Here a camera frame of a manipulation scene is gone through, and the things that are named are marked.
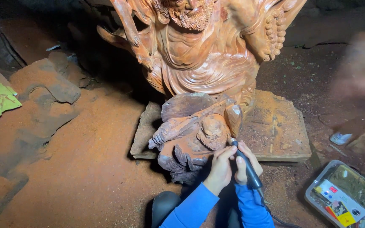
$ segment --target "carved figure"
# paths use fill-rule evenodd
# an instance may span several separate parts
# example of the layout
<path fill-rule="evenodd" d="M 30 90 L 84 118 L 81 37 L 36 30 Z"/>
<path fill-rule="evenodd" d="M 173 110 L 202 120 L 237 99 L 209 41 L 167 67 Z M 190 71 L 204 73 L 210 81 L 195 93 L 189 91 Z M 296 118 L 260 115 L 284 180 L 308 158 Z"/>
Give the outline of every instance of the carved figure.
<path fill-rule="evenodd" d="M 164 112 L 172 118 L 163 118 L 164 124 L 149 142 L 150 147 L 161 150 L 159 163 L 163 168 L 177 172 L 175 167 L 165 167 L 161 158 L 165 154 L 173 157 L 172 154 L 168 155 L 169 152 L 164 152 L 170 140 L 176 148 L 175 153 L 180 150 L 191 156 L 196 148 L 207 150 L 211 154 L 213 150 L 224 146 L 226 131 L 234 137 L 240 133 L 242 116 L 253 108 L 260 64 L 273 60 L 280 54 L 285 30 L 305 2 L 306 0 L 112 2 L 122 27 L 110 33 L 98 26 L 98 33 L 109 43 L 135 55 L 144 65 L 144 75 L 154 88 L 168 99 L 185 93 L 211 96 L 201 96 L 203 99 L 200 101 L 188 98 L 189 96 L 179 98 L 193 102 L 180 108 L 180 113 L 171 114 L 163 105 L 162 116 Z M 132 15 L 144 24 L 143 29 L 137 26 Z M 216 100 L 210 106 L 199 103 L 207 104 L 206 101 L 212 97 Z M 228 104 L 238 106 L 227 109 Z M 191 144 L 182 146 L 181 138 Z M 194 165 L 200 166 L 206 160 L 201 159 L 199 164 L 191 157 L 193 169 L 196 169 Z M 182 166 L 188 163 L 189 172 L 194 171 L 186 159 L 175 162 Z M 173 177 L 174 181 L 188 179 L 176 175 Z"/>

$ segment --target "wood carving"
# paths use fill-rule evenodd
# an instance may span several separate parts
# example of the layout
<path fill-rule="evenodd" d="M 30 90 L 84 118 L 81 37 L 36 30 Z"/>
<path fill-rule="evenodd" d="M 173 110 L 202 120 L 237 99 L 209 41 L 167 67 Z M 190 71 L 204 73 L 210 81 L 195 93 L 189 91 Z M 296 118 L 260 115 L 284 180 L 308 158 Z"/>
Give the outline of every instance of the wood carving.
<path fill-rule="evenodd" d="M 163 106 L 169 117 L 149 143 L 161 150 L 159 163 L 175 174 L 174 181 L 187 182 L 190 172 L 226 144 L 227 132 L 240 133 L 242 117 L 254 105 L 260 64 L 280 54 L 285 30 L 305 2 L 112 1 L 122 26 L 114 33 L 98 26 L 98 33 L 135 55 L 144 65 L 146 80 L 168 99 L 175 96 L 168 103 L 181 103 L 174 112 Z M 137 26 L 133 17 L 144 26 Z M 209 96 L 195 99 L 186 93 Z M 174 165 L 162 157 L 174 159 L 170 151 L 177 157 Z M 184 171 L 178 173 L 178 167 Z"/>

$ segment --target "black cable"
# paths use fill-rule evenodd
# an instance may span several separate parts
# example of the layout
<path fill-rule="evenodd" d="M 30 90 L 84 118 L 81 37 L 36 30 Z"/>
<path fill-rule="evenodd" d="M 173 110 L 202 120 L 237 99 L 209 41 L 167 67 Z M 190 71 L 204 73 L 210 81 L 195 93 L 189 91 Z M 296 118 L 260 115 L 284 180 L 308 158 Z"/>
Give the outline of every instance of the black cable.
<path fill-rule="evenodd" d="M 290 227 L 290 228 L 302 228 L 301 226 L 298 225 L 294 225 L 294 224 L 290 224 L 290 223 L 286 223 L 282 220 L 280 220 L 279 218 L 277 218 L 276 216 L 271 214 L 271 210 L 268 208 L 268 206 L 264 203 L 264 196 L 263 193 L 261 191 L 258 191 L 258 193 L 260 194 L 260 198 L 261 198 L 261 204 L 262 206 L 267 210 L 268 213 L 270 213 L 271 217 L 273 219 L 275 219 L 277 222 L 281 223 L 282 226 L 285 227 Z"/>

